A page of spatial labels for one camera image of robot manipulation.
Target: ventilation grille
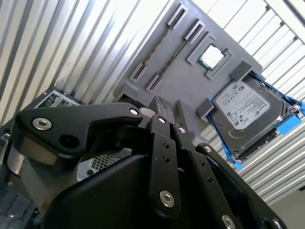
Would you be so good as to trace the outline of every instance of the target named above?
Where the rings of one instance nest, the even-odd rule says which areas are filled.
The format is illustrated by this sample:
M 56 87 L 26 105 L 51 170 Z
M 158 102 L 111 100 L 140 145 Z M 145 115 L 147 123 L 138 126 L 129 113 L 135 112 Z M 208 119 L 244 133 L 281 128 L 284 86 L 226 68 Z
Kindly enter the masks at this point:
M 35 205 L 13 187 L 0 184 L 0 229 L 24 229 Z
M 117 154 L 107 154 L 107 155 L 98 156 L 91 161 L 90 168 L 96 171 L 100 171 L 112 165 L 113 163 L 129 156 L 130 154 L 131 154 L 130 149 L 123 149 L 121 152 Z

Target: hard disk drive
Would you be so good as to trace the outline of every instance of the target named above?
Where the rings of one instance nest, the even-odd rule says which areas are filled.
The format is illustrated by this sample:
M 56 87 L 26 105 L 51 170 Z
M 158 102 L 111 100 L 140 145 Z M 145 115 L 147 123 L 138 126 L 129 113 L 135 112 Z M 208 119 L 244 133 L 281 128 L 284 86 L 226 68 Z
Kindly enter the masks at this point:
M 247 75 L 214 99 L 210 118 L 235 159 L 244 160 L 277 135 L 276 126 L 299 113 L 278 92 Z

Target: hard drive label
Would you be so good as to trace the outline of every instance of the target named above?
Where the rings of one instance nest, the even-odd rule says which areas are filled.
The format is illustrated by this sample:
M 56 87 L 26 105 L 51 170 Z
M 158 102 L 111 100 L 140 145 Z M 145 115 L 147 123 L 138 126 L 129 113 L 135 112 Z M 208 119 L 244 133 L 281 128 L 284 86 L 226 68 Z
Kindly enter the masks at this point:
M 230 84 L 216 99 L 216 104 L 236 130 L 245 129 L 271 107 L 242 81 Z

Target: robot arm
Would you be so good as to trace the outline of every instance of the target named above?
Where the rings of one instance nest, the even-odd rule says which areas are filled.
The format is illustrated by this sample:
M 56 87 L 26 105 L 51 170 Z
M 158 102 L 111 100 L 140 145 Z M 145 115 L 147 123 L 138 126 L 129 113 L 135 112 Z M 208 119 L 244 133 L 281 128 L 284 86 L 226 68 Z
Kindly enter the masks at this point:
M 77 182 L 81 161 L 123 148 L 132 154 Z M 19 112 L 3 162 L 41 229 L 286 228 L 210 145 L 128 103 Z

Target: metal panel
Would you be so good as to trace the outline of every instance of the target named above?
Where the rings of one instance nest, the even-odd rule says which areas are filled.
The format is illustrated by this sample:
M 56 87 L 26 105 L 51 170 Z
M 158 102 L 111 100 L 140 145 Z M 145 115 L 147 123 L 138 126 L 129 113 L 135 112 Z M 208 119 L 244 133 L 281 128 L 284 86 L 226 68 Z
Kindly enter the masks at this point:
M 305 99 L 303 30 L 292 31 L 291 26 L 298 29 L 290 23 L 293 20 L 286 24 L 281 14 L 271 8 L 285 12 L 285 5 L 271 0 L 267 1 L 272 3 L 271 7 L 263 0 L 239 0 L 233 6 L 227 0 L 194 2 L 263 66 L 268 83 L 288 96 Z M 247 160 L 243 170 L 237 171 L 269 205 L 305 185 L 305 121 L 302 120 L 297 129 L 278 136 Z M 203 130 L 202 136 L 225 158 L 220 139 L 211 126 Z
M 0 1 L 0 125 L 51 85 L 111 98 L 173 1 Z

